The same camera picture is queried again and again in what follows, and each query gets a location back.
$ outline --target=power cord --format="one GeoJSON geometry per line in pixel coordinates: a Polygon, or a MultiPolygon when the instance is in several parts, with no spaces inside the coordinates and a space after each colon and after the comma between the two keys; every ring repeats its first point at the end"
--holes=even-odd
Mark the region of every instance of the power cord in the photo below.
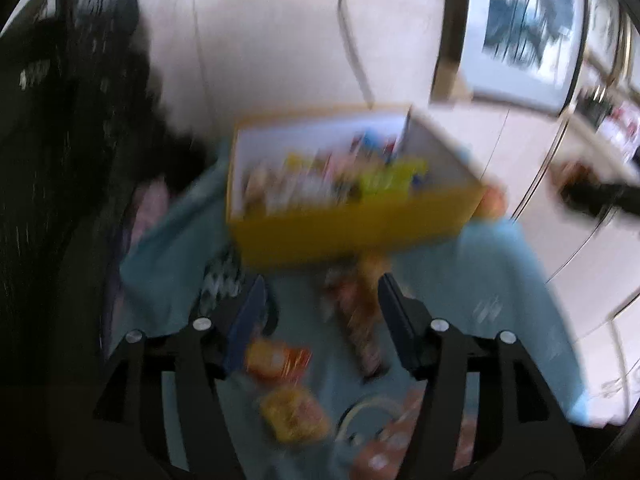
{"type": "Polygon", "coordinates": [[[353,37],[353,31],[351,29],[351,20],[349,17],[349,10],[347,8],[347,0],[338,0],[338,24],[340,25],[340,34],[342,36],[342,42],[344,44],[344,50],[347,55],[347,60],[353,70],[353,75],[358,81],[362,97],[369,108],[373,108],[375,99],[373,92],[371,91],[371,85],[367,78],[367,73],[362,66],[362,60],[356,47],[355,38],[353,37]]]}

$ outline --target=blue cloth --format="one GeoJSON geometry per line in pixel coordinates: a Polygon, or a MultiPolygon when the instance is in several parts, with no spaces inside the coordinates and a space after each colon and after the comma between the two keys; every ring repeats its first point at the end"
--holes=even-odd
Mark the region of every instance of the blue cloth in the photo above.
{"type": "MultiPolygon", "coordinates": [[[[187,323],[207,260],[230,241],[225,225],[226,168],[225,160],[210,168],[121,264],[127,301],[118,328],[120,337],[133,328],[149,336],[165,335],[187,323]]],[[[500,330],[515,332],[565,413],[577,422],[586,420],[577,359],[538,263],[516,223],[505,219],[469,224],[456,238],[395,254],[393,266],[401,285],[434,316],[447,319],[463,332],[485,337],[494,337],[500,330]]],[[[337,422],[365,396],[402,402],[415,381],[401,367],[385,326],[378,335],[390,371],[363,385],[340,327],[322,320],[315,276],[301,269],[277,272],[267,279],[280,305],[280,322],[273,337],[312,349],[305,384],[332,421],[337,422]]],[[[474,388],[469,389],[473,396],[474,388]]],[[[228,430],[247,478],[348,478],[357,447],[329,438],[322,444],[283,450],[273,442],[258,413],[256,401],[263,393],[243,376],[218,382],[228,430]]],[[[172,462],[186,468],[170,376],[163,378],[163,400],[172,462]]],[[[354,422],[354,431],[365,437],[373,437],[384,424],[375,417],[360,419],[354,422]],[[374,428],[370,427],[372,420],[376,420],[374,428]]]]}

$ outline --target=silver screw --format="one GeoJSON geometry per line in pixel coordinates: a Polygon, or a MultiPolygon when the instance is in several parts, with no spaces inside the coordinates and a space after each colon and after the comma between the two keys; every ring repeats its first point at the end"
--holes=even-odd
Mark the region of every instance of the silver screw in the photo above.
{"type": "Polygon", "coordinates": [[[211,328],[211,320],[208,317],[199,317],[192,323],[192,326],[198,332],[204,332],[205,330],[209,330],[209,328],[211,328]]]}
{"type": "Polygon", "coordinates": [[[500,332],[500,341],[503,343],[507,343],[507,345],[514,344],[518,338],[513,332],[509,332],[508,330],[503,330],[500,332]]]}
{"type": "Polygon", "coordinates": [[[127,343],[134,344],[139,342],[142,339],[142,332],[140,330],[132,330],[124,336],[124,339],[127,340],[127,343]]]}
{"type": "Polygon", "coordinates": [[[446,332],[449,330],[449,323],[444,319],[434,319],[431,321],[431,328],[436,332],[446,332]]]}

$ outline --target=orange snack package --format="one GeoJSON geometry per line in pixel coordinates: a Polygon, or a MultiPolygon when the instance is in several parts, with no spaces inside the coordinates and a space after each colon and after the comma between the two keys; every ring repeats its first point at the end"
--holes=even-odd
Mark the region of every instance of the orange snack package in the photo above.
{"type": "Polygon", "coordinates": [[[295,383],[311,361],[311,351],[292,348],[265,338],[255,339],[246,349],[246,370],[263,381],[295,383]]]}
{"type": "Polygon", "coordinates": [[[322,440],[330,423],[310,391],[300,386],[280,386],[264,397],[260,412],[281,444],[322,440]]]}

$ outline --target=yellow box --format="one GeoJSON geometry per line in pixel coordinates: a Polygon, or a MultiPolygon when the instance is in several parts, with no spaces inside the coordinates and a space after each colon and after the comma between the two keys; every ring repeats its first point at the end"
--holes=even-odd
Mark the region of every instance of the yellow box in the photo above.
{"type": "Polygon", "coordinates": [[[430,120],[408,107],[334,109],[241,123],[229,166],[226,219],[243,262],[265,270],[457,234],[476,210],[482,185],[440,137],[430,120]],[[242,180],[249,168],[261,161],[277,167],[289,152],[313,156],[348,149],[364,130],[396,137],[400,153],[425,158],[426,189],[409,199],[243,217],[242,180]]]}

